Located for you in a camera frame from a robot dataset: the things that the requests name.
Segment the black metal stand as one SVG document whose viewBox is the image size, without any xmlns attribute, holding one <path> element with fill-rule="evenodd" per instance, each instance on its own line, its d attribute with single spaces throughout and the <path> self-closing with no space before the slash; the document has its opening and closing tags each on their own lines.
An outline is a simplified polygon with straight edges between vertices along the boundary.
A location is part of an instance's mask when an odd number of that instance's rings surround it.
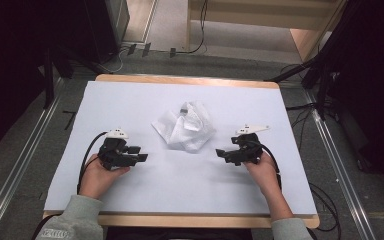
<svg viewBox="0 0 384 240">
<path fill-rule="evenodd" d="M 325 119 L 326 93 L 329 81 L 332 80 L 331 74 L 333 73 L 334 65 L 339 60 L 343 47 L 349 42 L 347 34 L 351 33 L 352 27 L 355 25 L 356 16 L 358 15 L 358 9 L 363 2 L 364 0 L 346 0 L 344 13 L 322 49 L 303 64 L 299 64 L 285 73 L 268 79 L 268 82 L 279 83 L 288 77 L 307 70 L 301 85 L 304 89 L 309 90 L 315 86 L 317 81 L 320 81 L 313 107 L 322 120 Z"/>
</svg>

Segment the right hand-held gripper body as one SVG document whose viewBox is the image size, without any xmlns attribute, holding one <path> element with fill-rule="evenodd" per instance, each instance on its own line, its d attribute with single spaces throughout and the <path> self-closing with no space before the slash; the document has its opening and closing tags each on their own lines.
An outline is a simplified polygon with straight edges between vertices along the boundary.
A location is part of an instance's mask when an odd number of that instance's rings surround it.
<svg viewBox="0 0 384 240">
<path fill-rule="evenodd" d="M 260 156 L 268 148 L 259 141 L 257 132 L 268 130 L 269 126 L 245 125 L 236 131 L 236 137 L 232 137 L 232 143 L 237 144 L 239 149 L 231 156 L 242 162 L 250 161 L 254 164 L 259 162 Z"/>
</svg>

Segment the person's right hand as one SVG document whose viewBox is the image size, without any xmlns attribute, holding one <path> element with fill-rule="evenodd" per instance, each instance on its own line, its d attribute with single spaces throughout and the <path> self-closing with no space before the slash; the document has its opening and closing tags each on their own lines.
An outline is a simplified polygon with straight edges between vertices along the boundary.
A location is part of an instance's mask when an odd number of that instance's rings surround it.
<svg viewBox="0 0 384 240">
<path fill-rule="evenodd" d="M 281 193 L 274 161 L 266 152 L 262 153 L 257 164 L 246 162 L 245 167 L 265 197 Z"/>
</svg>

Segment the person's left hand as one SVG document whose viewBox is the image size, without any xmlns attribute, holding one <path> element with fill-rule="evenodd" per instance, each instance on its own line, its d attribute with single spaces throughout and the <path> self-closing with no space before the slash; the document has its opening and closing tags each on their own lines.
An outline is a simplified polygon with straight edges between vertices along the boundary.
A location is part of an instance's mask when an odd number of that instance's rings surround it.
<svg viewBox="0 0 384 240">
<path fill-rule="evenodd" d="M 97 154 L 93 154 L 87 162 L 80 183 L 79 195 L 99 199 L 113 183 L 130 171 L 129 167 L 107 170 Z"/>
</svg>

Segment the black cabinet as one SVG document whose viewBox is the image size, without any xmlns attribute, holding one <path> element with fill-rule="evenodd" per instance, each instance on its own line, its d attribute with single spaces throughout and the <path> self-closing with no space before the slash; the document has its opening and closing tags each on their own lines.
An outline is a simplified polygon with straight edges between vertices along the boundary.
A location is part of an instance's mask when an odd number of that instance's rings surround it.
<svg viewBox="0 0 384 240">
<path fill-rule="evenodd" d="M 126 0 L 83 0 L 90 59 L 104 63 L 119 52 L 130 20 Z"/>
</svg>

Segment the white mesh laundry bag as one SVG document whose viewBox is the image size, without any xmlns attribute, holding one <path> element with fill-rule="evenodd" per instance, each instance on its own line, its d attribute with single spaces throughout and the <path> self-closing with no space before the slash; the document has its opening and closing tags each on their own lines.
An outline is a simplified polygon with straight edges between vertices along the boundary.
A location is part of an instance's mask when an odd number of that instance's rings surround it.
<svg viewBox="0 0 384 240">
<path fill-rule="evenodd" d="M 200 101 L 185 102 L 177 113 L 165 112 L 152 126 L 170 148 L 191 153 L 198 152 L 216 133 Z"/>
</svg>

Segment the light wooden furniture frame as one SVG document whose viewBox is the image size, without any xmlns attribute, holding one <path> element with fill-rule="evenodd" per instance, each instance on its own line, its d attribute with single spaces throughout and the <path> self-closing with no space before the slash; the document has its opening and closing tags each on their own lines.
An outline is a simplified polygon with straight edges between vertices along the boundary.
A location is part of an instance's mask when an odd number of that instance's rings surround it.
<svg viewBox="0 0 384 240">
<path fill-rule="evenodd" d="M 212 22 L 287 28 L 302 61 L 308 61 L 341 19 L 347 0 L 208 0 Z"/>
</svg>

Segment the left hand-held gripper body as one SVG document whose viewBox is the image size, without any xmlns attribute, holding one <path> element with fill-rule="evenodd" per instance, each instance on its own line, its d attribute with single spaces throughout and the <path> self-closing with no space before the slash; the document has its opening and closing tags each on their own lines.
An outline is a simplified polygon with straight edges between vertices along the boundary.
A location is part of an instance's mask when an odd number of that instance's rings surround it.
<svg viewBox="0 0 384 240">
<path fill-rule="evenodd" d="M 106 134 L 98 153 L 105 169 L 111 170 L 136 165 L 138 156 L 128 154 L 127 139 L 128 135 L 121 129 L 111 130 Z"/>
</svg>

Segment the metal floor rail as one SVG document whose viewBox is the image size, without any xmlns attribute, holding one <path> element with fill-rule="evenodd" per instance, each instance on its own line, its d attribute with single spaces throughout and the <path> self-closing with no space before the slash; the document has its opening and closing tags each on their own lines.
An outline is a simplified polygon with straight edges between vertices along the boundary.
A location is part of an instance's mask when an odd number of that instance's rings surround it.
<svg viewBox="0 0 384 240">
<path fill-rule="evenodd" d="M 334 172 L 334 180 L 341 190 L 360 240 L 378 240 L 326 122 L 316 108 L 311 115 Z"/>
<path fill-rule="evenodd" d="M 41 112 L 39 119 L 37 120 L 32 132 L 30 133 L 21 153 L 19 154 L 15 164 L 13 165 L 8 177 L 4 181 L 3 186 L 0 189 L 0 221 L 11 202 L 12 197 L 18 185 L 26 172 L 28 165 L 32 159 L 32 156 L 42 139 L 42 136 L 52 119 L 54 112 L 61 99 L 61 91 L 66 85 L 66 80 L 59 77 L 56 81 L 56 85 L 53 88 L 55 92 L 55 98 L 51 101 L 50 105 Z"/>
</svg>

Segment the dark curtain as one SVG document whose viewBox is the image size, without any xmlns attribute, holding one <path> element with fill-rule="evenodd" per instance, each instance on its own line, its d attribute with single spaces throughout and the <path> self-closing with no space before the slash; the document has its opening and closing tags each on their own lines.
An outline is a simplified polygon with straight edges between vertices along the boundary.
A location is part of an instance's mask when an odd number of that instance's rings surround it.
<svg viewBox="0 0 384 240">
<path fill-rule="evenodd" d="M 366 171 L 384 174 L 384 0 L 349 0 L 335 48 L 339 77 L 329 90 Z"/>
<path fill-rule="evenodd" d="M 0 0 L 0 141 L 44 90 L 38 16 L 28 0 Z"/>
</svg>

